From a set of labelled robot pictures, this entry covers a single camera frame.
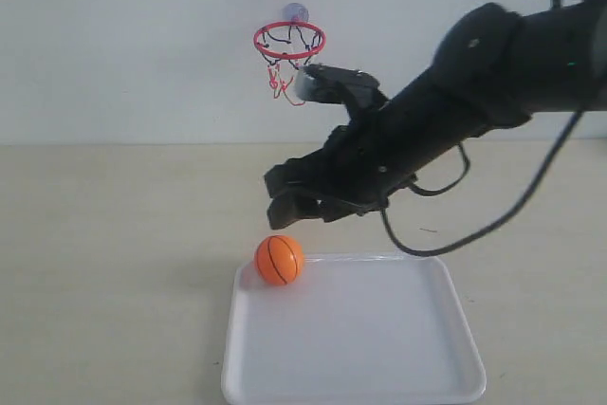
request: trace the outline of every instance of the small orange basketball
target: small orange basketball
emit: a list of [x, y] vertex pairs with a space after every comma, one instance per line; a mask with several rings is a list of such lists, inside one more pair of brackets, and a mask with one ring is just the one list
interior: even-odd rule
[[271, 285], [293, 282], [304, 268], [302, 246], [288, 236], [269, 236], [255, 251], [255, 267]]

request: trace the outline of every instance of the white wall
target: white wall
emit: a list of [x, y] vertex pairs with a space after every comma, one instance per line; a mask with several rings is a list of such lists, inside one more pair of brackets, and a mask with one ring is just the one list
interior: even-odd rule
[[[530, 13], [547, 0], [0, 0], [0, 143], [295, 141], [325, 138], [339, 107], [267, 93], [253, 31], [289, 2], [328, 35], [320, 60], [362, 68], [394, 95], [446, 30], [486, 1]], [[551, 137], [546, 116], [508, 138]], [[607, 134], [607, 116], [579, 129]]]

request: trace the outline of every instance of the red rim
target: red rim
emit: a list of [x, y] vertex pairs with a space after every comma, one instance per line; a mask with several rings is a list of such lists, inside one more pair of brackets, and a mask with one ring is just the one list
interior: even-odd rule
[[[288, 54], [288, 53], [283, 53], [283, 52], [270, 51], [269, 49], [267, 49], [266, 47], [264, 47], [261, 43], [259, 43], [257, 41], [259, 36], [262, 33], [264, 33], [265, 31], [272, 30], [273, 28], [283, 28], [286, 26], [298, 26], [300, 28], [309, 28], [310, 30], [314, 30], [315, 32], [317, 32], [321, 35], [321, 43], [318, 46], [316, 46], [315, 48], [310, 49], [309, 51], [298, 52], [296, 54]], [[262, 54], [265, 54], [268, 57], [273, 57], [274, 59], [286, 59], [286, 60], [291, 60], [291, 61], [294, 61], [297, 59], [305, 59], [307, 57], [318, 54], [324, 48], [325, 43], [326, 43], [326, 35], [324, 35], [324, 32], [322, 31], [321, 28], [318, 28], [318, 27], [314, 26], [313, 24], [304, 23], [301, 21], [279, 21], [277, 23], [270, 23], [266, 26], [263, 26], [259, 30], [257, 30], [255, 32], [255, 35], [253, 35], [253, 44], [255, 45], [255, 47], [257, 48], [257, 50], [259, 52], [261, 52]]]

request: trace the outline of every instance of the mini basketball hoop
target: mini basketball hoop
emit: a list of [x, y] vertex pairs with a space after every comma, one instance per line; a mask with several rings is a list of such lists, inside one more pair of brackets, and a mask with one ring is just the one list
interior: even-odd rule
[[302, 106], [290, 88], [297, 71], [311, 64], [326, 42], [324, 32], [313, 24], [279, 21], [263, 26], [253, 35], [253, 44], [267, 63], [268, 84], [274, 99], [284, 96], [293, 106]]

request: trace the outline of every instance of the robotic hand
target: robotic hand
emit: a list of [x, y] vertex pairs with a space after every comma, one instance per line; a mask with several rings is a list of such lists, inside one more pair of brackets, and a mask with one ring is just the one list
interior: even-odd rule
[[[607, 0], [580, 0], [566, 8], [552, 0], [551, 10], [529, 16], [486, 4], [451, 29], [432, 65], [391, 100], [366, 73], [309, 65], [295, 82], [298, 96], [343, 104], [350, 122], [337, 127], [321, 149], [266, 173], [270, 226], [278, 230], [300, 219], [332, 222], [380, 211], [391, 239], [407, 253], [434, 256], [463, 247], [518, 213], [583, 113], [607, 110], [605, 83]], [[416, 171], [459, 146], [465, 174], [463, 140], [518, 127], [537, 112], [558, 111], [574, 115], [507, 214], [441, 249], [414, 250], [395, 238], [385, 211], [390, 194], [442, 193], [417, 187]]]

